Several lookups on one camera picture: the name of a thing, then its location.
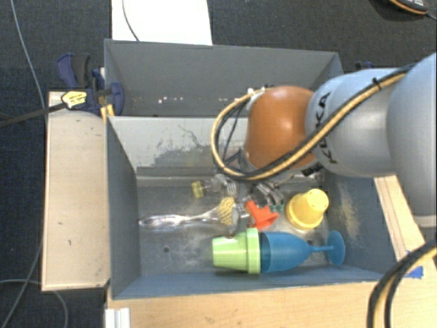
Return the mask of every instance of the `white paper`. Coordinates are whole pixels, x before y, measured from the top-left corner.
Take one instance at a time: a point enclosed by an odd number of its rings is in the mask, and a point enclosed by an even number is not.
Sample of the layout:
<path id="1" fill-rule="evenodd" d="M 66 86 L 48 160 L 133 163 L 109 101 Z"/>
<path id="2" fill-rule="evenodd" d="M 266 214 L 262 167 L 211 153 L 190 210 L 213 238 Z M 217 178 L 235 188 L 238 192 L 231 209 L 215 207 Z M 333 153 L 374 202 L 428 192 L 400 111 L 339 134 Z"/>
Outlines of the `white paper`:
<path id="1" fill-rule="evenodd" d="M 206 0 L 125 0 L 125 7 L 140 41 L 212 45 Z M 112 38 L 135 40 L 122 0 L 112 0 Z"/>

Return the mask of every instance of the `gray box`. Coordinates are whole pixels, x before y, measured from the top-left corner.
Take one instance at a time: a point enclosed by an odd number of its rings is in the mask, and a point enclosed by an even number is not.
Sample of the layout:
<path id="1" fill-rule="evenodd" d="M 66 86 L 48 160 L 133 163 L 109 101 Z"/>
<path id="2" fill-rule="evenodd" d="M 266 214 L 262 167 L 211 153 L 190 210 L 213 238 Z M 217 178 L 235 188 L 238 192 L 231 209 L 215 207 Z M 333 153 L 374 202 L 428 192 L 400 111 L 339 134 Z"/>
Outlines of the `gray box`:
<path id="1" fill-rule="evenodd" d="M 248 87 L 317 88 L 341 74 L 336 53 L 107 40 L 105 70 L 107 82 L 121 81 L 126 92 L 123 116 L 107 122 L 114 299 L 375 281 L 394 263 L 372 179 L 326 173 L 322 182 L 330 208 L 320 228 L 305 238 L 318 245 L 329 230 L 340 231 L 346 242 L 346 259 L 340 267 L 317 254 L 283 273 L 248 275 L 214 269 L 211 239 L 223 234 L 220 226 L 161 233 L 138 226 L 146 215 L 195 215 L 215 205 L 213 197 L 191 196 L 191 182 L 214 173 L 209 148 L 213 117 Z M 243 118 L 231 150 L 244 141 L 245 125 Z M 229 127 L 224 131 L 226 137 Z M 290 193 L 307 188 L 297 184 Z M 287 222 L 278 224 L 286 228 Z"/>

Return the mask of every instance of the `orange plastic piece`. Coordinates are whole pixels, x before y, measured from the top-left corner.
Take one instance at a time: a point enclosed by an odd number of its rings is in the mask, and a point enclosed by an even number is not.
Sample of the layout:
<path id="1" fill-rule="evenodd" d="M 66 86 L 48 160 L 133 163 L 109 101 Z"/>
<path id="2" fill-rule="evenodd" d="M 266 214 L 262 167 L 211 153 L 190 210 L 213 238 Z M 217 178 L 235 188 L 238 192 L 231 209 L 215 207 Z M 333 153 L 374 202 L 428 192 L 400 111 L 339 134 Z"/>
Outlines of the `orange plastic piece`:
<path id="1" fill-rule="evenodd" d="M 253 200 L 249 200 L 245 206 L 255 220 L 253 226 L 258 230 L 262 230 L 263 228 L 272 225 L 279 216 L 276 211 L 272 213 L 268 205 L 263 208 L 258 208 Z"/>

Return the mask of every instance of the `blue plastic toy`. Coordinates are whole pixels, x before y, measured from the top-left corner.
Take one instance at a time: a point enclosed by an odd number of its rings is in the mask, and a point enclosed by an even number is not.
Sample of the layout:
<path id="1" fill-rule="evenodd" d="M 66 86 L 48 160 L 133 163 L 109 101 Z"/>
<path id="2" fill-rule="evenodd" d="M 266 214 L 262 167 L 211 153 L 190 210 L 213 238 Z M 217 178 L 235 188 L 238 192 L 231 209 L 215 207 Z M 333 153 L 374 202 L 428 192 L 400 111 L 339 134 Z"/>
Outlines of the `blue plastic toy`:
<path id="1" fill-rule="evenodd" d="M 326 251 L 331 264 L 343 263 L 346 249 L 338 231 L 331 231 L 323 247 L 309 245 L 303 239 L 285 232 L 262 232 L 260 234 L 261 272 L 286 271 L 302 264 L 316 251 Z"/>

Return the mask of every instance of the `green cup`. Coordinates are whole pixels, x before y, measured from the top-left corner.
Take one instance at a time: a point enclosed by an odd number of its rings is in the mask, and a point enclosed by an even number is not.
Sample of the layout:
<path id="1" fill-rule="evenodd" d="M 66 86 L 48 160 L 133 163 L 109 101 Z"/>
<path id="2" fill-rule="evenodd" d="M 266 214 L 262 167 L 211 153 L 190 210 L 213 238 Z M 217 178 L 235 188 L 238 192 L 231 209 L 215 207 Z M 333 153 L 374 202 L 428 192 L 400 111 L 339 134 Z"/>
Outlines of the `green cup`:
<path id="1" fill-rule="evenodd" d="M 218 237 L 212 240 L 214 267 L 224 267 L 247 273 L 261 272 L 259 237 L 256 228 L 248 228 L 235 237 Z"/>

